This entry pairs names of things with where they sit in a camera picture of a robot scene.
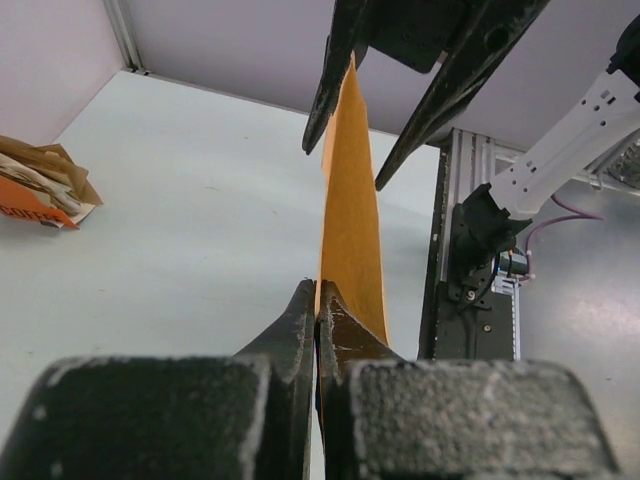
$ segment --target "gray wall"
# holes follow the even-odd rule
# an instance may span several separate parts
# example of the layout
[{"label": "gray wall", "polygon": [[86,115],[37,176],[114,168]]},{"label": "gray wall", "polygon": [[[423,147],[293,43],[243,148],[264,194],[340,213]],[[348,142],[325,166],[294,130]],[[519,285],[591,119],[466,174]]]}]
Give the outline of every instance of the gray wall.
[{"label": "gray wall", "polygon": [[[333,0],[127,0],[153,72],[308,111]],[[455,124],[530,146],[591,85],[638,0],[552,0]],[[360,81],[375,129],[399,133],[432,75],[371,51]]]},{"label": "gray wall", "polygon": [[[521,290],[522,354],[584,382],[623,468],[640,478],[640,197],[576,181],[558,195],[605,221],[563,222],[536,237],[537,278]],[[535,224],[565,214],[548,202]]]}]

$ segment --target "orange paper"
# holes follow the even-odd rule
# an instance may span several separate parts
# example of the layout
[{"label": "orange paper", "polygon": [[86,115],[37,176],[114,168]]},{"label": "orange paper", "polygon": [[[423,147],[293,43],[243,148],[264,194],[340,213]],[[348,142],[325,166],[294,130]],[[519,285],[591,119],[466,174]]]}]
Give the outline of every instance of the orange paper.
[{"label": "orange paper", "polygon": [[318,279],[335,282],[351,314],[388,344],[367,108],[353,60],[327,126],[322,169],[327,200]]},{"label": "orange paper", "polygon": [[0,213],[8,217],[20,218],[53,225],[78,226],[58,208],[42,203],[37,192],[0,175]]}]

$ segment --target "orange envelope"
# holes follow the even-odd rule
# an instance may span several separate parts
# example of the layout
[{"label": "orange envelope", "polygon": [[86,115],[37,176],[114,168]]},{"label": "orange envelope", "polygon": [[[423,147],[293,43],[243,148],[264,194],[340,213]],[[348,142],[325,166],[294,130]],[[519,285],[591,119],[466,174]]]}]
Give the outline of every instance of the orange envelope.
[{"label": "orange envelope", "polygon": [[[327,126],[322,169],[327,200],[318,284],[335,282],[351,314],[388,345],[367,108],[353,60]],[[319,304],[320,289],[316,314]]]}]

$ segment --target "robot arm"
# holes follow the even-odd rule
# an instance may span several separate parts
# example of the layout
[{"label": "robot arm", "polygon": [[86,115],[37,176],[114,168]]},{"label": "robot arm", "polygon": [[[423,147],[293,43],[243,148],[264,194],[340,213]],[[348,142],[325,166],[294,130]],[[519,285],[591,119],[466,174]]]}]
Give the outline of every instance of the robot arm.
[{"label": "robot arm", "polygon": [[640,87],[624,72],[602,72],[583,99],[512,168],[491,182],[510,218],[533,217],[542,204],[620,140],[640,129]]},{"label": "robot arm", "polygon": [[512,248],[515,235],[558,188],[638,129],[640,16],[578,104],[511,168],[463,202],[468,228],[452,239],[457,274],[464,277]]}]

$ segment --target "cable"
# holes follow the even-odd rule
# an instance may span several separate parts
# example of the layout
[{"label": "cable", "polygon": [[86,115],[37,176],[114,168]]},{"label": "cable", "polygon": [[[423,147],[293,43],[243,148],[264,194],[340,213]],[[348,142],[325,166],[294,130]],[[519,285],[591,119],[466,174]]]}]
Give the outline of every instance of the cable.
[{"label": "cable", "polygon": [[557,197],[557,195],[554,193],[553,195],[551,195],[551,200],[553,200],[553,202],[558,205],[561,208],[564,208],[565,210],[568,210],[569,212],[573,213],[574,215],[565,215],[563,217],[558,217],[558,218],[553,218],[551,220],[547,220],[545,222],[542,222],[540,225],[538,225],[537,227],[535,227],[533,230],[531,230],[529,232],[529,234],[527,235],[525,242],[524,242],[524,249],[525,249],[525,257],[527,259],[527,270],[528,273],[527,275],[525,275],[524,277],[522,277],[522,279],[520,280],[521,283],[524,283],[528,280],[533,280],[536,278],[535,273],[533,273],[533,252],[531,251],[531,243],[533,242],[533,239],[535,238],[536,234],[548,227],[549,225],[555,225],[556,223],[561,223],[561,222],[565,222],[567,220],[600,220],[600,221],[604,221],[604,217],[601,215],[597,215],[595,213],[590,213],[587,212],[585,210],[582,210],[578,207],[574,207],[573,205],[569,205],[568,203],[564,202],[563,200],[559,199]]},{"label": "cable", "polygon": [[507,278],[511,278],[512,268],[513,268],[513,250],[509,250],[509,267],[507,268]]}]

